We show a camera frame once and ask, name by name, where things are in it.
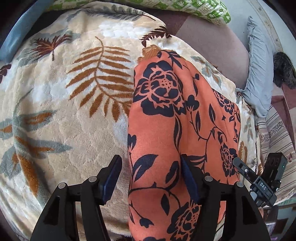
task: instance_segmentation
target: light blue pillow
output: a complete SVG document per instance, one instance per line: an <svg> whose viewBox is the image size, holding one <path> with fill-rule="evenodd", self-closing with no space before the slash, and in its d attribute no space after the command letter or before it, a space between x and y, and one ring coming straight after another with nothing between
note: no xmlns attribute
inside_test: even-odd
<svg viewBox="0 0 296 241"><path fill-rule="evenodd" d="M251 16L248 18L247 36L250 48L249 76L246 88L238 90L244 100L255 109L257 116L266 117L273 90L273 48L268 36Z"/></svg>

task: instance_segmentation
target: black fur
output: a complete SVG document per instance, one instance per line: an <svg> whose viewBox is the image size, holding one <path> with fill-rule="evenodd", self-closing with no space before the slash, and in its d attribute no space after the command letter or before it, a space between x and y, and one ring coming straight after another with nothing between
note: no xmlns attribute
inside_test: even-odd
<svg viewBox="0 0 296 241"><path fill-rule="evenodd" d="M296 88L296 72L289 57L283 52L274 55L274 83L281 87L285 83L289 89Z"/></svg>

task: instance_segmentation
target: green checkered pillow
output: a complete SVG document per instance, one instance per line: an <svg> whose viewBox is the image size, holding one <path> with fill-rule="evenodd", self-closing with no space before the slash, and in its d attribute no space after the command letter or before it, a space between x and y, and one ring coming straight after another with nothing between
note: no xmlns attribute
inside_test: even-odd
<svg viewBox="0 0 296 241"><path fill-rule="evenodd" d="M49 10L80 7L93 0L56 0ZM127 5L182 11L205 18L216 25L230 22L226 6L220 0L102 0Z"/></svg>

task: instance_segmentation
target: orange floral fabric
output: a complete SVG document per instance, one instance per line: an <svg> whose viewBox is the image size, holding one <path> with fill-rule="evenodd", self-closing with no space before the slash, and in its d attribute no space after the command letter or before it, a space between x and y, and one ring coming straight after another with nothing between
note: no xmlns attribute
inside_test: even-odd
<svg viewBox="0 0 296 241"><path fill-rule="evenodd" d="M136 241L187 241L200 207L181 174L187 155L222 183L239 180L238 107L213 90L200 72L171 50L143 58L134 71L129 114L129 228ZM221 202L219 221L225 212Z"/></svg>

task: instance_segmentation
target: leaf-patterned blanket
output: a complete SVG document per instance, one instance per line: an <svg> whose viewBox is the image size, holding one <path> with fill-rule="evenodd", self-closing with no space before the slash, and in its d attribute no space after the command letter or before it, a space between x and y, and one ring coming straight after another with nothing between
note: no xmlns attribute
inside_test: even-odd
<svg viewBox="0 0 296 241"><path fill-rule="evenodd" d="M0 207L20 237L30 238L60 182L83 182L114 154L123 158L123 169L102 213L112 239L130 235L128 115L134 68L151 45L192 62L217 94L237 104L238 155L257 169L254 117L235 85L171 36L159 19L127 6L92 2L61 15L25 41L11 63L1 65ZM79 208L77 213L85 240Z"/></svg>

